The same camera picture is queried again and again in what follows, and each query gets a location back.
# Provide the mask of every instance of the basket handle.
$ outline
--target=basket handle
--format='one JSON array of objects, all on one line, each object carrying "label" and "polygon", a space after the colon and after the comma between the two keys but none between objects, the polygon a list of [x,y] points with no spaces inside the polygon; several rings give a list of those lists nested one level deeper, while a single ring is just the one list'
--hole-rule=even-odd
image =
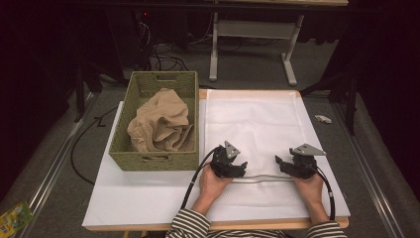
[{"label": "basket handle", "polygon": [[143,156],[143,162],[166,162],[172,160],[172,155],[167,156]]},{"label": "basket handle", "polygon": [[177,75],[173,74],[158,74],[157,81],[176,81]]}]

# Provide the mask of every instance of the dark background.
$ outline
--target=dark background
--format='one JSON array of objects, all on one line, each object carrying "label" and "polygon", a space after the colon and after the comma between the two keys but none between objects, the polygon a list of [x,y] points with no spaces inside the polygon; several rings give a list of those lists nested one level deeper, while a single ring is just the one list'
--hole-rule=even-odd
[{"label": "dark background", "polygon": [[[390,2],[350,1],[351,7],[386,9],[387,14],[380,18],[359,16],[347,28],[349,19],[346,16],[305,16],[298,41],[316,39],[318,44],[323,44],[341,39],[325,71],[325,78],[346,70],[351,60],[358,56],[358,50],[364,50],[361,57],[363,66],[356,73],[358,92],[391,156],[419,198],[420,183],[416,181],[420,163],[416,138],[420,133],[417,123],[420,103],[417,92],[420,75],[420,45],[417,40],[420,36],[420,9],[416,1],[408,0],[398,1],[389,9]],[[209,14],[184,10],[172,14],[161,10],[149,13],[148,19],[144,20],[148,21],[156,37],[175,42],[182,48],[186,48],[186,34],[190,32],[201,36],[209,21]],[[75,87],[80,56],[118,76],[124,76],[123,66],[135,67],[144,63],[144,59],[126,61],[130,57],[122,56],[138,47],[133,43],[135,37],[127,40],[132,44],[128,51],[122,49],[118,41],[109,40],[118,34],[136,34],[129,17],[125,22],[114,22],[117,29],[121,29],[118,27],[121,24],[128,24],[125,32],[115,32],[116,27],[113,29],[109,21],[113,17],[121,19],[119,14],[95,10],[84,12],[79,17],[75,14],[74,17],[71,12],[64,13],[53,2],[46,0],[37,3],[2,1],[1,198],[48,129],[67,110],[66,98]],[[95,21],[89,21],[89,16],[96,16]],[[75,31],[72,39],[76,41],[79,53],[68,41],[68,26],[63,25],[65,21],[74,24],[70,30]],[[104,45],[92,45],[89,36],[100,36]],[[95,51],[105,51],[107,54],[98,57]]]}]

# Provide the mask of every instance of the box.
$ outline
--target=box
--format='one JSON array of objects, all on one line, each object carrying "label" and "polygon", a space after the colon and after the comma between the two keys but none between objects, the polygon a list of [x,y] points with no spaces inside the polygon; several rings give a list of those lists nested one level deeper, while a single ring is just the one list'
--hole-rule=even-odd
[{"label": "box", "polygon": [[[173,89],[188,107],[193,124],[194,149],[190,152],[134,152],[127,133],[136,111],[161,88]],[[198,168],[198,81],[194,71],[135,71],[127,88],[109,155],[122,171],[195,171]]]}]

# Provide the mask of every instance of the hand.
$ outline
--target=hand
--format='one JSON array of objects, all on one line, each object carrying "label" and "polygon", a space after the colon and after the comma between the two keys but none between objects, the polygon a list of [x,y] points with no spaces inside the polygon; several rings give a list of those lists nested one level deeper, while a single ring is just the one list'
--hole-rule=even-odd
[{"label": "hand", "polygon": [[324,181],[320,176],[315,174],[308,179],[301,179],[292,177],[299,193],[306,205],[313,203],[322,203],[322,186]]},{"label": "hand", "polygon": [[329,217],[322,204],[322,187],[324,181],[318,175],[309,179],[292,177],[299,190],[300,196],[309,210],[312,224],[328,221]]},{"label": "hand", "polygon": [[222,194],[225,187],[232,180],[232,178],[218,178],[210,165],[206,164],[200,177],[200,195],[192,209],[203,215],[207,214],[213,202]]}]

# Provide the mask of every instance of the beige cloth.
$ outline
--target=beige cloth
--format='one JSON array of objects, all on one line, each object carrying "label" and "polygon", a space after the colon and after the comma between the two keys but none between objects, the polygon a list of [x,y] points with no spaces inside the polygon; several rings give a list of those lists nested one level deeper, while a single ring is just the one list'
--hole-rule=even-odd
[{"label": "beige cloth", "polygon": [[187,139],[189,134],[193,134],[193,125],[189,125],[187,115],[188,107],[176,92],[173,89],[162,88],[137,110],[136,118],[129,124],[127,132],[131,137],[133,150],[190,150],[190,145],[183,145],[193,143]]}]

